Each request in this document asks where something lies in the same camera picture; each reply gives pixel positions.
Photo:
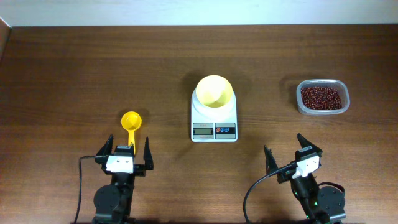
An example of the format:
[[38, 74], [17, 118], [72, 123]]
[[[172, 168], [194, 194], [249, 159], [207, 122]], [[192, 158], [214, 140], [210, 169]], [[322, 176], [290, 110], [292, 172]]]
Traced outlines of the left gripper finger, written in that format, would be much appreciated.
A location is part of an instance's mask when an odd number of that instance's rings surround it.
[[109, 156], [113, 149], [114, 136], [111, 134], [104, 146], [96, 153], [96, 156]]
[[144, 159], [145, 170], [154, 170], [154, 161], [153, 161], [152, 153], [150, 151], [148, 137], [146, 137], [146, 141], [145, 141], [145, 145], [144, 145], [143, 159]]

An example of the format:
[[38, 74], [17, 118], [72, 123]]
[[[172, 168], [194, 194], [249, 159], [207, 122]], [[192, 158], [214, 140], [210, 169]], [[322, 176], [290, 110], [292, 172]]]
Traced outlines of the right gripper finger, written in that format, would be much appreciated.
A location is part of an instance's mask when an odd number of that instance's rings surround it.
[[264, 154], [266, 157], [266, 174], [268, 176], [272, 176], [275, 172], [279, 170], [278, 165], [272, 154], [272, 150], [269, 149], [266, 145], [264, 145]]
[[322, 150], [318, 146], [311, 143], [309, 140], [307, 140], [305, 137], [303, 137], [300, 133], [298, 133], [297, 139], [302, 147], [301, 149], [298, 150], [301, 155], [313, 154], [313, 153], [321, 154], [322, 153]]

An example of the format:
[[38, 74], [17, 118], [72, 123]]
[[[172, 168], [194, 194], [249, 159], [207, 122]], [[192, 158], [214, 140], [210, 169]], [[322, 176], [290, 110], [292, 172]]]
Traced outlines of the yellow measuring scoop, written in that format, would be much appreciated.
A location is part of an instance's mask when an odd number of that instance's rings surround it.
[[141, 127], [142, 118], [135, 111], [128, 111], [124, 113], [121, 118], [121, 126], [128, 133], [128, 145], [134, 148], [134, 154], [136, 153], [136, 142], [135, 142], [135, 132]]

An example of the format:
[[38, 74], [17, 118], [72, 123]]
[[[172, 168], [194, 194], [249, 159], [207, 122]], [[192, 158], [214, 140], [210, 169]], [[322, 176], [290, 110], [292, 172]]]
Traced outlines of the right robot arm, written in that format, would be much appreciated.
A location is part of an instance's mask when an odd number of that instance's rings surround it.
[[295, 152], [295, 159], [283, 167], [276, 164], [271, 150], [264, 146], [266, 173], [276, 175], [279, 184], [290, 183], [311, 223], [341, 223], [346, 218], [345, 189], [332, 182], [316, 182], [313, 173], [321, 167], [323, 151], [301, 134], [297, 139], [301, 148]]

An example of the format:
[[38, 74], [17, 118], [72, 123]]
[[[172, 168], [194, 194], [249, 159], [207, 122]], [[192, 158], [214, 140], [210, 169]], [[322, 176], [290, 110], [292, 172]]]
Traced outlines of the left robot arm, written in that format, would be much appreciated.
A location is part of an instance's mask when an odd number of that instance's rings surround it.
[[133, 146], [113, 147], [113, 136], [97, 152], [95, 162], [111, 177], [111, 182], [99, 188], [94, 196], [96, 208], [92, 223], [129, 223], [134, 182], [154, 169], [149, 140], [144, 144], [143, 164], [135, 163]]

